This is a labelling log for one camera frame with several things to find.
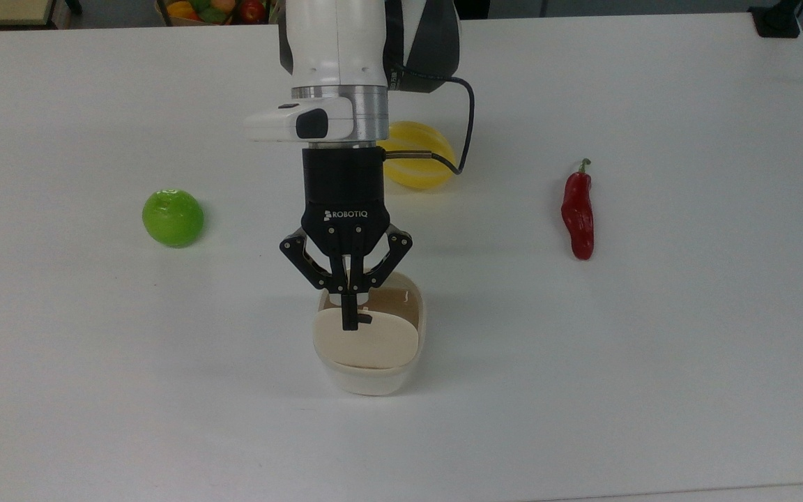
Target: green apple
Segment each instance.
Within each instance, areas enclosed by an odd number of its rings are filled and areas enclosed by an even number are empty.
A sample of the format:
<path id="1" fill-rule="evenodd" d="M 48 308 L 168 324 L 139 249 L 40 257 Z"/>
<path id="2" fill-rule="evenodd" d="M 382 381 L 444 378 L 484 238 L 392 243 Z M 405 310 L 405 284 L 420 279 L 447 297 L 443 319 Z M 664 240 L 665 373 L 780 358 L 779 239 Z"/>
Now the green apple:
<path id="1" fill-rule="evenodd" d="M 204 228 L 204 210 L 184 190 L 160 190 L 144 203 L 141 220 L 154 241 L 182 248 L 200 235 Z"/>

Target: beige lid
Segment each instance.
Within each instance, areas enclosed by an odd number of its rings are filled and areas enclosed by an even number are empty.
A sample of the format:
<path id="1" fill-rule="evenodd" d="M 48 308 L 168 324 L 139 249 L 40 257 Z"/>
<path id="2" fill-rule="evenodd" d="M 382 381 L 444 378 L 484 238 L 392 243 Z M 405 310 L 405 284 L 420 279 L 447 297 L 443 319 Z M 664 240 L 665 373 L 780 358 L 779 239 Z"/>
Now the beige lid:
<path id="1" fill-rule="evenodd" d="M 328 308 L 315 315 L 315 350 L 340 365 L 389 369 L 407 365 L 417 355 L 420 335 L 401 317 L 385 312 L 361 311 L 373 317 L 355 331 L 343 331 L 343 312 Z"/>

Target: black cable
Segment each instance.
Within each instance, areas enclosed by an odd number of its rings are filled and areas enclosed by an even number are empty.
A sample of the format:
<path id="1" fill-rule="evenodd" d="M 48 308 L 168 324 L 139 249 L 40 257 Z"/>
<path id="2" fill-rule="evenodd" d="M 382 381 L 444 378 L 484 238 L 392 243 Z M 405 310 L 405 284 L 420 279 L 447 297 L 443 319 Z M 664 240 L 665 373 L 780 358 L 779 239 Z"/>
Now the black cable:
<path id="1" fill-rule="evenodd" d="M 454 167 L 453 163 L 451 163 L 448 159 L 444 158 L 437 153 L 432 153 L 431 158 L 442 162 L 444 165 L 448 166 L 449 169 L 452 170 L 453 174 L 461 174 L 463 172 L 463 166 L 466 163 L 466 154 L 469 153 L 469 142 L 473 137 L 473 123 L 475 121 L 475 93 L 473 92 L 473 87 L 469 85 L 464 79 L 460 79 L 460 77 L 442 77 L 440 75 L 430 75 L 428 73 L 420 73 L 420 71 L 414 71 L 410 68 L 404 66 L 404 64 L 396 63 L 396 67 L 399 70 L 408 73 L 408 75 L 418 77 L 418 79 L 427 79 L 427 80 L 442 80 L 442 82 L 452 82 L 455 84 L 459 84 L 464 86 L 466 89 L 466 94 L 469 95 L 469 119 L 468 123 L 466 123 L 466 139 L 463 142 L 463 151 L 460 153 L 460 162 L 458 163 L 458 167 Z"/>
<path id="2" fill-rule="evenodd" d="M 437 153 L 429 150 L 392 150 L 385 153 L 385 159 L 421 159 L 442 162 L 453 174 L 460 174 L 460 168 L 456 168 L 454 163 Z"/>

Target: red apple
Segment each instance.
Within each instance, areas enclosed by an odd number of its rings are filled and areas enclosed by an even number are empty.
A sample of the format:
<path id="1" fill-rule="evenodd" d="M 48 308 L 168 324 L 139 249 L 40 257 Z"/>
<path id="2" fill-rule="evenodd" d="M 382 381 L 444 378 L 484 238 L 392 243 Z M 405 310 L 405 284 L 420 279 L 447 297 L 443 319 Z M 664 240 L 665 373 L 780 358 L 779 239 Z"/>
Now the red apple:
<path id="1" fill-rule="evenodd" d="M 268 21 L 268 13 L 261 0 L 242 0 L 235 19 L 243 24 L 264 24 Z"/>

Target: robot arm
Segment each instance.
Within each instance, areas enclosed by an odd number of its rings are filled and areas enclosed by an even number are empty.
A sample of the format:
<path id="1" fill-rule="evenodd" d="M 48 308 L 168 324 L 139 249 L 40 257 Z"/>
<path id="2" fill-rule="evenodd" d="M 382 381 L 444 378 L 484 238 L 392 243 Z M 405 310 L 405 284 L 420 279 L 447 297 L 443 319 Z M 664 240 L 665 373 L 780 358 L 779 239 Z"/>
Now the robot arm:
<path id="1" fill-rule="evenodd" d="M 247 118 L 248 137 L 300 141 L 305 212 L 281 251 L 343 311 L 343 329 L 370 318 L 359 312 L 411 248 L 391 225 L 383 203 L 389 133 L 388 89 L 430 92 L 441 85 L 407 75 L 449 77 L 457 69 L 458 19 L 452 0 L 287 0 L 281 19 L 281 62 L 293 75 L 292 99 Z M 386 235 L 389 252 L 372 270 L 364 257 Z M 329 269 L 306 252 L 308 240 Z"/>

